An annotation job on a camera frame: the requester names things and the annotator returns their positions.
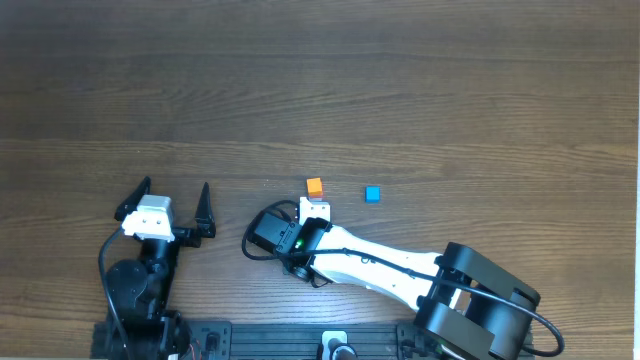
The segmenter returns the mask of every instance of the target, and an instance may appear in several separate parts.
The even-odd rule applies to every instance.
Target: orange cube
[[[310,198],[321,199],[324,195],[322,191],[322,180],[320,178],[307,179],[307,191]]]

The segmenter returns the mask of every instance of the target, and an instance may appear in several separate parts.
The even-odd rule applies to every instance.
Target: wood grain surface
[[[181,223],[211,184],[188,318],[412,318],[243,257],[254,214],[320,176],[357,236],[460,242],[537,289],[563,359],[631,358],[638,33],[635,0],[0,2],[0,355],[88,356],[98,250],[149,175]]]

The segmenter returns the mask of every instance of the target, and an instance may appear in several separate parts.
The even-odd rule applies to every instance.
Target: wooden table
[[[2,2],[0,355],[88,356],[98,250],[149,175],[180,223],[212,187],[189,318],[412,318],[243,257],[254,214],[320,176],[356,235],[464,243],[537,289],[563,359],[630,358],[638,33],[634,0]]]

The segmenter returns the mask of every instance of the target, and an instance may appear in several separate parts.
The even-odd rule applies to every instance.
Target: black cable
[[[107,274],[104,270],[104,255],[109,249],[109,246],[122,233],[122,228],[118,228],[111,236],[107,238],[107,240],[102,245],[100,249],[100,254],[98,255],[98,269],[100,270],[100,279],[102,280],[102,287],[104,288],[104,295],[107,298],[107,304],[109,305],[109,311],[111,312],[111,316],[113,317],[113,322],[116,324],[116,328],[118,329],[118,333],[120,333],[120,338],[122,339],[122,344],[124,345],[125,352],[127,353],[127,358],[129,360],[134,360],[133,355],[131,354],[131,349],[129,348],[128,343],[129,339],[127,338],[127,332],[124,330],[124,326],[122,325],[122,321],[120,321],[120,317],[118,317],[118,312],[116,311],[116,306],[113,303],[113,299],[111,298],[111,293],[109,292],[109,286],[107,284]]]
[[[542,351],[542,350],[536,350],[533,348],[528,348],[528,347],[523,347],[522,350],[535,355],[535,356],[541,356],[541,357],[554,357],[554,356],[558,356],[560,355],[563,351],[564,351],[564,347],[565,347],[565,343],[564,343],[564,338],[562,337],[562,334],[560,333],[560,330],[558,330],[558,328],[553,325],[553,323],[551,323],[551,321],[545,319],[542,315],[531,311],[521,305],[518,305],[512,301],[509,301],[507,299],[503,299],[495,294],[492,294],[490,292],[487,291],[483,291],[483,290],[479,290],[476,289],[474,287],[471,286],[467,286],[464,284],[460,284],[457,283],[455,281],[449,281],[449,280],[444,280],[442,278],[436,277],[436,276],[432,276],[432,275],[427,275],[427,274],[423,274],[417,271],[413,271],[410,268],[405,268],[402,267],[400,265],[397,265],[395,263],[392,263],[391,261],[387,261],[385,259],[379,258],[377,256],[374,255],[370,255],[367,254],[365,252],[362,251],[357,251],[357,250],[351,250],[351,249],[347,249],[347,248],[343,248],[343,249],[325,249],[325,250],[311,250],[311,251],[305,251],[305,252],[296,252],[296,253],[292,253],[292,254],[283,254],[283,253],[278,253],[276,255],[271,255],[271,256],[255,256],[252,254],[249,254],[249,252],[246,249],[246,244],[247,244],[247,240],[248,238],[251,236],[251,234],[253,233],[253,231],[255,230],[255,226],[257,225],[258,221],[261,218],[261,215],[264,212],[268,212],[270,210],[273,210],[274,208],[277,208],[278,206],[284,205],[284,204],[289,204],[289,205],[295,205],[297,206],[298,204],[295,203],[294,201],[291,200],[282,200],[282,201],[278,201],[274,204],[271,204],[270,206],[266,207],[265,209],[263,209],[249,224],[249,226],[247,227],[247,230],[245,231],[245,234],[242,238],[242,252],[245,254],[245,256],[247,256],[249,259],[252,260],[276,260],[276,259],[290,259],[290,258],[297,258],[297,257],[309,257],[309,256],[315,256],[315,255],[324,255],[324,254],[344,254],[344,255],[355,255],[355,256],[360,256],[363,259],[369,259],[370,261],[375,261],[375,262],[379,262],[382,265],[385,265],[391,269],[394,269],[396,271],[405,273],[411,277],[417,277],[420,279],[424,279],[424,280],[428,280],[431,281],[434,284],[440,284],[440,285],[444,285],[444,286],[449,286],[449,287],[453,287],[456,289],[460,289],[462,291],[468,292],[470,294],[474,294],[477,296],[481,296],[493,301],[496,301],[500,304],[503,304],[505,306],[508,306],[516,311],[519,311],[529,317],[531,317],[532,319],[535,319],[536,321],[538,321],[540,324],[542,324],[544,327],[546,327],[547,329],[549,329],[549,331],[553,334],[553,336],[556,338],[556,342],[558,343],[558,346],[555,350],[553,351]]]

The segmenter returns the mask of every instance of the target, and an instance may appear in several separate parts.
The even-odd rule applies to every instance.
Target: small block
[[[314,199],[322,199],[323,191],[322,191],[322,181],[320,178],[307,179],[307,191],[309,192],[309,197]]]
[[[364,190],[364,201],[368,203],[380,202],[380,186],[367,186]]]

